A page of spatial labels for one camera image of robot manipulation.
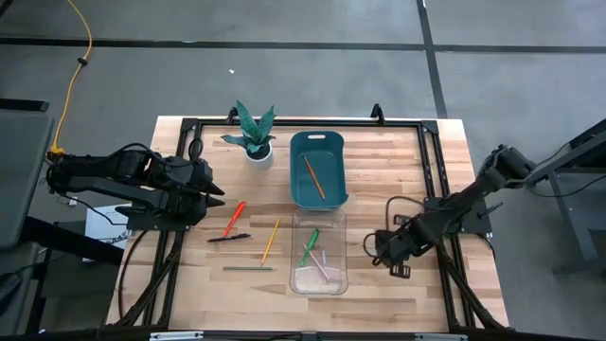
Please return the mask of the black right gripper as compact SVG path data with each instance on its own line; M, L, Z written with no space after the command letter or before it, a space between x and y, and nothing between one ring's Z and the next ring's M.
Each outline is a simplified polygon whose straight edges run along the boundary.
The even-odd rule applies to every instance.
M419 257L433 247L437 241L435 230L421 218L395 214L393 224L401 225L397 230L375 232L375 258L385 266L391 266L389 275L410 278L411 268L401 262L411 256Z

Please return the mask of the red pen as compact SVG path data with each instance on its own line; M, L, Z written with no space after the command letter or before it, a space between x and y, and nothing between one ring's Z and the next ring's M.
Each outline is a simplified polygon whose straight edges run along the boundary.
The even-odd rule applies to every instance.
M236 223L236 221L238 220L238 218L240 217L241 213L243 212L244 208L245 208L246 203L245 202L240 202L238 203L234 214L231 217L231 220L229 222L229 224L227 225L227 227L225 228L225 230L223 231L223 236L226 237L231 229L233 228L234 224Z

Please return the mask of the black pen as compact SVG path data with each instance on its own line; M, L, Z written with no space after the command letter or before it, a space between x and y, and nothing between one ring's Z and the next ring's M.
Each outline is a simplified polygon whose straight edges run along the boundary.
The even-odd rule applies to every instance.
M225 242L225 241L247 239L247 238L250 238L250 237L252 237L251 234L241 233L241 234L237 234L237 235L233 235L233 236L223 236L223 237L220 237L220 238L209 239L209 240L207 240L207 242L210 242L210 243L213 243L213 242Z

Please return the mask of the yellow pencil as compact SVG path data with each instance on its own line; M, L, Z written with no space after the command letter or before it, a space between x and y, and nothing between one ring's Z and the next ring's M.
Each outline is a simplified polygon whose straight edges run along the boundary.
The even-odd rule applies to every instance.
M275 237L276 237L277 230L278 230L278 228L280 226L280 221L281 221L280 218L278 218L276 220L276 223L275 223L274 228L272 230L272 233L270 235L270 239L267 242L266 248L264 250L264 253L263 253L263 256L262 256L262 259L261 259L261 262L260 262L260 266L261 267L263 267L263 265L265 264L265 262L267 260L267 257L268 257L268 255L270 253L271 247L272 247L272 245L274 243L274 240L275 240Z

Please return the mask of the pink pen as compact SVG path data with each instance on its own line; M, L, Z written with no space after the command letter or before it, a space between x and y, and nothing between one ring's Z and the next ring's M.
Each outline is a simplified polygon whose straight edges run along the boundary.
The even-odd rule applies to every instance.
M324 279L326 281L329 281L330 280L330 276L326 272L326 270L323 267L323 265L317 260L317 258L315 257L315 255L312 252L312 249L307 244L305 244L305 243L302 243L302 244L303 244L303 246L306 247L306 252L308 254L308 257L312 259L312 262L317 267L317 269L319 270L319 272L322 274L322 276L324 277Z

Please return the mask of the green pen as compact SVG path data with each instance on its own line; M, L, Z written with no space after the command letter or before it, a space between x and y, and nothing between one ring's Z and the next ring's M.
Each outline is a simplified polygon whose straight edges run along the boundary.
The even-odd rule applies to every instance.
M312 248L313 248L313 246L314 246L315 242L317 241L317 238L318 238L318 236L319 236L319 233L320 233L320 231L319 231L319 229L318 229L318 228L316 228L316 229L313 231L313 233L312 233L312 235L311 235L311 238L310 238L309 242L307 243L307 245L306 245L306 246L304 246L304 247L305 247L305 253L303 254L303 257L302 257L302 259L301 259L301 261L300 261L300 263L299 263L299 266L301 266L301 267L302 267L302 266L304 266L304 265L305 265L305 263L306 263L306 261L307 261L308 257L310 256L310 254L311 254L311 252L312 252Z

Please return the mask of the orange pencil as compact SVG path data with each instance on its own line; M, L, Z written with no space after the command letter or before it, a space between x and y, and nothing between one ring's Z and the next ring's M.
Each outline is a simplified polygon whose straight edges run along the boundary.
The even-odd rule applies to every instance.
M315 172L314 172L314 170L312 168L312 165L311 165L309 159L307 158L306 155L303 156L303 159L304 159L304 162L305 162L306 167L308 169L308 172L310 173L310 176L311 176L311 178L312 178L312 180L313 180L313 182L314 182L314 184L315 184L315 186L316 186L316 188L318 190L318 193L319 193L321 199L323 201L325 201L326 200L326 195L325 195L324 190L322 189L322 187L321 187L321 185L320 185L320 183L319 183L319 181L317 179L317 176L316 176L316 174L315 174Z

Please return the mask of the snake plant in white pot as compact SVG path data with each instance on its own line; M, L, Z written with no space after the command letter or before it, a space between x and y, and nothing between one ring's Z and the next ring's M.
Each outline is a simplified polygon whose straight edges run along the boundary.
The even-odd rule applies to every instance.
M242 147L253 167L260 170L270 168L274 162L271 141L275 137L271 135L271 131L276 118L275 107L271 106L259 119L255 119L239 100L236 100L235 110L241 136L222 135L221 139L228 144Z

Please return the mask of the white paper sheet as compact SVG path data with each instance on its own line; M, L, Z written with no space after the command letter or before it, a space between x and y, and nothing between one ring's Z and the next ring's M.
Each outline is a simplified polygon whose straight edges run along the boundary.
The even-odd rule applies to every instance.
M118 207L120 205L88 208L85 236L124 249L132 231L126 228L128 218L116 211Z

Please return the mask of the teal plastic bin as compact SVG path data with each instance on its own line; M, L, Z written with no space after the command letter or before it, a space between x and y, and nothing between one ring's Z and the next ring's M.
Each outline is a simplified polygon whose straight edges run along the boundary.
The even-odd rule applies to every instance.
M348 200L344 147L344 138L334 131L299 132L291 138L291 194L297 206L305 209L334 209ZM324 190L325 201L321 199L308 172L304 155L309 159Z

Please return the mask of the dark metal desk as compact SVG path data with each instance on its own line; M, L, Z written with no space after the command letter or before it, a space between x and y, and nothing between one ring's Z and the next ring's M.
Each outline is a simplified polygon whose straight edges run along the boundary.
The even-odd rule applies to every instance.
M606 235L606 118L539 162L526 187L541 196L535 188L542 181L549 183L548 197L557 202L581 253L580 260L554 267L553 275L606 271L606 255L599 254L594 242L596 234Z

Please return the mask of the grey flat furniture top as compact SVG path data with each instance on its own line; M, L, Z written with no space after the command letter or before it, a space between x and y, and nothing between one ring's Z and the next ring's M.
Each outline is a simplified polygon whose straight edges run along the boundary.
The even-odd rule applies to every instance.
M54 119L0 114L0 250L19 242Z

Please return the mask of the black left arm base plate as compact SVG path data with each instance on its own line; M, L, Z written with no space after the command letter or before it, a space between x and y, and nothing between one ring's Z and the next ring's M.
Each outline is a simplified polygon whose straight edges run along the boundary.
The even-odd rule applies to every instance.
M127 228L132 231L187 231L191 223L169 215L153 213L142 206L119 206L116 212L127 217Z

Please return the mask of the silver metal bracket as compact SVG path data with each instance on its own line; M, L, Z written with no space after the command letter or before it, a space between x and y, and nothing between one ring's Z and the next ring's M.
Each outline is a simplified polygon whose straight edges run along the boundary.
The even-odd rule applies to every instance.
M452 333L416 333L414 341L469 341L467 335Z
M154 332L150 334L149 341L203 341L202 331L184 332Z

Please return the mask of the black metal table frame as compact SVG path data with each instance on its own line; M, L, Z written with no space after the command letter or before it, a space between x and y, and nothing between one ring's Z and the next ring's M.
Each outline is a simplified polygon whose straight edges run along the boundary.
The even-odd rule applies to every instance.
M289 285L291 218L288 145L299 131L331 130L345 139L348 288L339 296L303 296ZM224 206L212 208L185 236L169 327L225 332L228 338L294 337L316 332L369 336L390 332L446 332L444 291L437 256L410 260L408 279L394 278L372 265L362 241L380 227L386 213L415 213L419 201L444 190L460 191L475 177L464 126L459 119L284 117L273 129L275 161L252 170L236 147L221 136L235 132L219 117L204 121L204 157L224 191ZM240 202L245 208L223 237ZM263 266L274 271L224 271L224 266Z

